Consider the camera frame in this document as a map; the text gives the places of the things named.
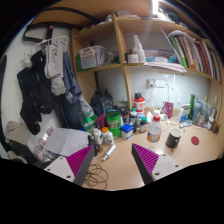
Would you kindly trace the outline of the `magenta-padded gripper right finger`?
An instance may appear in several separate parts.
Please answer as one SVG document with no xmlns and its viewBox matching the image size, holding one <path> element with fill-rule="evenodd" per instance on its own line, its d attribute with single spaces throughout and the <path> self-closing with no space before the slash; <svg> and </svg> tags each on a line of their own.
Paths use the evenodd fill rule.
<svg viewBox="0 0 224 224">
<path fill-rule="evenodd" d="M 132 144 L 132 155 L 145 185 L 182 169 L 172 157 Z"/>
</svg>

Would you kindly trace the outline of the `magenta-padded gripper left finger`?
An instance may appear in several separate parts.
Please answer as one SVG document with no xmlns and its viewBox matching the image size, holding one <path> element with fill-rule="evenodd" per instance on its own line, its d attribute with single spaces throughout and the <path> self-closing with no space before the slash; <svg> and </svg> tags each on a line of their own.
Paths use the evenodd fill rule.
<svg viewBox="0 0 224 224">
<path fill-rule="evenodd" d="M 45 171 L 82 186 L 93 157 L 94 147 L 90 145 L 68 157 L 58 157 Z"/>
</svg>

